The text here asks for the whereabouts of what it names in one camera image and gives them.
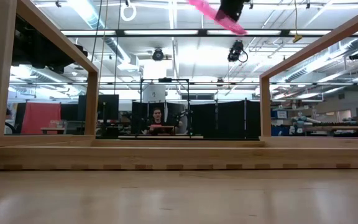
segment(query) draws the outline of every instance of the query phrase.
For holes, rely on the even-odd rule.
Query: wooden frame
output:
[[[271,117],[270,117],[270,92],[269,79],[286,69],[304,61],[314,54],[326,49],[336,42],[351,36],[358,31],[358,16],[337,27],[322,38],[303,48],[290,58],[279,63],[268,71],[260,75],[260,120],[261,120],[261,139],[271,136]]]
[[[87,101],[86,101],[86,129],[87,136],[83,139],[94,138],[96,130],[96,110],[98,102],[98,69],[85,55],[72,44],[50,20],[30,0],[0,0],[0,145],[14,142],[39,141],[39,136],[4,136],[4,120],[9,86],[10,67],[12,62],[13,40],[15,32],[16,14],[25,19],[42,35],[64,51],[69,57],[85,68],[88,73]],[[43,136],[42,142],[70,141],[72,136]]]

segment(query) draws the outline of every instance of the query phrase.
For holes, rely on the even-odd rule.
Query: white cylinder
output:
[[[165,101],[165,85],[146,85],[142,93],[144,103],[163,103]]]

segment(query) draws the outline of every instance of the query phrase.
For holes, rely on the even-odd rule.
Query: table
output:
[[[41,128],[42,134],[48,134],[48,131],[57,131],[57,134],[63,134],[65,128]]]
[[[192,136],[191,139],[203,139],[203,136]],[[177,134],[177,135],[139,135],[139,136],[118,136],[118,139],[190,139],[189,135]]]
[[[304,127],[303,130],[305,134],[306,132],[312,132],[312,131],[326,131],[328,136],[334,136],[334,132],[337,130],[358,131],[358,126],[314,126],[314,127]]]

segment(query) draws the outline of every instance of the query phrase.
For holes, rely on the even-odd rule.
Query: wooden floor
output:
[[[358,224],[358,170],[0,172],[0,224]]]

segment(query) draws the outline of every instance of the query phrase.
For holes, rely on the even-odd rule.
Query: ceiling duct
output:
[[[302,75],[309,74],[316,69],[327,65],[332,59],[356,50],[358,50],[358,38],[344,44],[343,46],[341,46],[341,42],[338,42],[330,46],[328,49],[316,54],[314,57],[305,60],[305,62],[303,62],[302,65],[297,66],[297,68],[289,71],[289,75],[287,75],[284,80],[286,82],[292,82],[294,79],[297,79]]]
[[[104,30],[106,26],[104,21],[100,18],[99,13],[92,2],[89,0],[68,0],[70,6],[81,16],[81,18],[94,30]],[[111,37],[102,38],[107,46],[117,55],[118,61],[121,63],[129,63],[131,58],[118,45],[116,40]]]

